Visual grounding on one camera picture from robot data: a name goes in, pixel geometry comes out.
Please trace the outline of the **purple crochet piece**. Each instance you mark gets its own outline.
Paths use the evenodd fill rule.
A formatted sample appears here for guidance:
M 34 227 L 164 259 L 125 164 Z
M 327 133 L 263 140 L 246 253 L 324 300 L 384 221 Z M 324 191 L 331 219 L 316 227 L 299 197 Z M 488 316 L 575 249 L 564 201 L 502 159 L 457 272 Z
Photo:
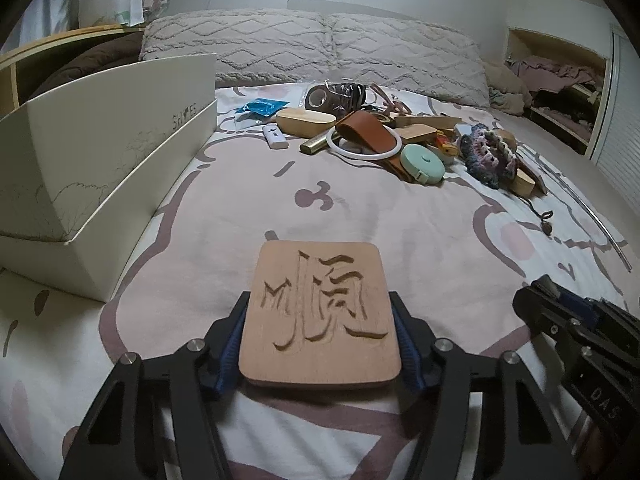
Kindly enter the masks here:
M 499 133 L 483 124 L 460 136 L 459 150 L 468 173 L 488 188 L 511 183 L 518 170 L 514 151 Z

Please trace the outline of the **mint green tape measure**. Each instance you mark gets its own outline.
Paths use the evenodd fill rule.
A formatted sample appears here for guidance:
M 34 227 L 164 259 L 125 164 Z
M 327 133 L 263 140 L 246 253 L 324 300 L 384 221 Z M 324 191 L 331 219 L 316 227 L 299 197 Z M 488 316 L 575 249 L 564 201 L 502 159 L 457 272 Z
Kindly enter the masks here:
M 422 185 L 439 184 L 445 174 L 440 158 L 419 144 L 405 145 L 400 152 L 400 163 L 408 175 Z

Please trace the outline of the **carved wooden character block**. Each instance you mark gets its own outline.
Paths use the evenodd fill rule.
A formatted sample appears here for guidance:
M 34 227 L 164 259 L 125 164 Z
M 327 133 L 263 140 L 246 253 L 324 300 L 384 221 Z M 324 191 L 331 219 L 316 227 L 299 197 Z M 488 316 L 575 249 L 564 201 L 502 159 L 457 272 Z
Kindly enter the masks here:
M 400 373 L 378 248 L 270 240 L 258 255 L 239 368 L 255 385 L 358 389 Z

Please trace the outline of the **brown leather sleeve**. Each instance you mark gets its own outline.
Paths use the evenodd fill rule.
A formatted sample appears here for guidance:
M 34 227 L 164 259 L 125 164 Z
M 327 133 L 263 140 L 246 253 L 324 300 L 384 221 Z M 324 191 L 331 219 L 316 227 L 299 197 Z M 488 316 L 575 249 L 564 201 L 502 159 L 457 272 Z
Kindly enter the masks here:
M 402 148 L 390 129 L 372 114 L 358 110 L 341 120 L 336 127 L 337 133 L 345 140 L 367 148 L 375 155 L 395 156 Z

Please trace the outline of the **oval wooden block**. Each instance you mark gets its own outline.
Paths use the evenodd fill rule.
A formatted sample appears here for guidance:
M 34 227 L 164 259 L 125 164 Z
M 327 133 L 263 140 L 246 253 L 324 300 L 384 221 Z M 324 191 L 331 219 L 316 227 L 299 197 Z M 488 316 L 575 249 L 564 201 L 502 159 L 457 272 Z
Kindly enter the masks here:
M 510 191 L 523 198 L 545 196 L 548 193 L 544 180 L 535 171 L 518 167 L 515 177 L 509 185 Z

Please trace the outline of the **white louvered door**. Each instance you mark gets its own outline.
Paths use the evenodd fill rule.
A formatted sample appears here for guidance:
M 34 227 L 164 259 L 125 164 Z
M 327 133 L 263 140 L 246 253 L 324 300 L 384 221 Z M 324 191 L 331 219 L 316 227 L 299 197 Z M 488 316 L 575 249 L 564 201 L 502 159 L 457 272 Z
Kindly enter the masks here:
M 612 29 L 611 62 L 608 98 L 591 160 L 639 212 L 639 55 L 619 27 Z

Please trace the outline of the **oval wooden box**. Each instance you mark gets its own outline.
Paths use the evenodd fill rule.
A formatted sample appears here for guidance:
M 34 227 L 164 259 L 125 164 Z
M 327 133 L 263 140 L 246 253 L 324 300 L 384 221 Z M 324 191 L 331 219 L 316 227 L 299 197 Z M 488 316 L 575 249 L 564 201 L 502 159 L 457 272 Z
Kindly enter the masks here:
M 329 130 L 336 123 L 332 114 L 305 110 L 304 108 L 285 107 L 276 114 L 276 124 L 288 136 L 311 139 Z

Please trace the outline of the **right beige knitted pillow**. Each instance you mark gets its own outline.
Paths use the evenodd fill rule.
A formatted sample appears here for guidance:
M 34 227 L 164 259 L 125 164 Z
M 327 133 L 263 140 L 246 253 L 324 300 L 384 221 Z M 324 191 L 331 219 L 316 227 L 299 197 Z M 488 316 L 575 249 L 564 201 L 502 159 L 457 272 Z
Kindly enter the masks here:
M 462 105 L 488 107 L 485 67 L 476 43 L 457 29 L 363 14 L 326 18 L 337 73 Z

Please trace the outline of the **beige knitted pillow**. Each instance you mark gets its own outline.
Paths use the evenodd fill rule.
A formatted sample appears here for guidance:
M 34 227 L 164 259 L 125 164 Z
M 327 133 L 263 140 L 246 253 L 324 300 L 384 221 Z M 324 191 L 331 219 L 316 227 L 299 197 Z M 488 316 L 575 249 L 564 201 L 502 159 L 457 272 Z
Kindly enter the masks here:
M 485 67 L 476 43 L 457 29 L 363 14 L 326 18 L 337 73 L 462 105 L 488 107 Z
M 338 70 L 325 16 L 292 10 L 208 10 L 158 18 L 145 26 L 142 61 L 216 55 L 220 88 L 322 81 Z

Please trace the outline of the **white shoe box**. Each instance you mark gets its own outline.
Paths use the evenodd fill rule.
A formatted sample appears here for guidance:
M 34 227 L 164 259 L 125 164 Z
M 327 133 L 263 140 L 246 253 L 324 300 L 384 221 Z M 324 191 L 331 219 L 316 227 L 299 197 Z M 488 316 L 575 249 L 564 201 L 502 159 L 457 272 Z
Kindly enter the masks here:
M 27 101 L 1 121 L 1 233 L 70 240 L 161 143 L 213 102 L 216 56 L 104 70 Z

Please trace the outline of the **blue foil packet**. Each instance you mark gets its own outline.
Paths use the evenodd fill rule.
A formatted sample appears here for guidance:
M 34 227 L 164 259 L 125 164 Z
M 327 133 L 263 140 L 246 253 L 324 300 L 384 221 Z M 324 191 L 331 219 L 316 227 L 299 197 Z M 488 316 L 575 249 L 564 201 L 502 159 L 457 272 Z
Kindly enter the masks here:
M 269 118 L 274 114 L 277 114 L 279 110 L 283 110 L 287 107 L 288 101 L 257 98 L 243 104 L 235 111 L 235 114 L 240 116 L 250 115 L 260 118 Z

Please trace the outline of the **left beige knitted pillow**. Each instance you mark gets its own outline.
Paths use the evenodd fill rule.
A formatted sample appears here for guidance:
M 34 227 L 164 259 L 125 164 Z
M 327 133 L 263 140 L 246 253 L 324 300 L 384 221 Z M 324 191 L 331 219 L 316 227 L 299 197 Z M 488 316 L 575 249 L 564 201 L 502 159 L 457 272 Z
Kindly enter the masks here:
M 220 88 L 322 81 L 338 70 L 325 16 L 292 10 L 208 10 L 158 18 L 145 26 L 142 61 L 216 55 Z

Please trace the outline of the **wooden bedside shelf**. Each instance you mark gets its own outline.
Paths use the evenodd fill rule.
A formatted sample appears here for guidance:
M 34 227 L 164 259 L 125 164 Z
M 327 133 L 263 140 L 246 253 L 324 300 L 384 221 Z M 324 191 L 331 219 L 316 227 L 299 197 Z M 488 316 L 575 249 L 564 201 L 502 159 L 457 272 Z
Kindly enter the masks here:
M 101 25 L 60 32 L 1 55 L 1 116 L 19 108 L 58 68 L 97 44 L 142 32 L 144 25 Z

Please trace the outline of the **brown folded blanket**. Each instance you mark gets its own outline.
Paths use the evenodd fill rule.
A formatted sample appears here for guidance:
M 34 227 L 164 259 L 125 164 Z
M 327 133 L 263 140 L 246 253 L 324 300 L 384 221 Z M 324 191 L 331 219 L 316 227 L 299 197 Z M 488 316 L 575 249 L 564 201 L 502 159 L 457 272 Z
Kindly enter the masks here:
M 143 32 L 132 32 L 97 44 L 52 73 L 32 92 L 30 98 L 40 96 L 44 92 L 76 79 L 138 62 L 142 39 Z

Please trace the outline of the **wall niche with clothes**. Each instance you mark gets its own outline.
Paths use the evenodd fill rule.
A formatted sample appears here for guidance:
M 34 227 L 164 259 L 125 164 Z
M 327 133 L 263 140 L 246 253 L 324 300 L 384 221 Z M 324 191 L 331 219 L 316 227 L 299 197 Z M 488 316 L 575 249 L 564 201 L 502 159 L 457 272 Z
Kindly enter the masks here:
M 578 154 L 588 155 L 610 85 L 608 58 L 555 36 L 512 28 L 506 65 L 532 96 L 525 116 Z

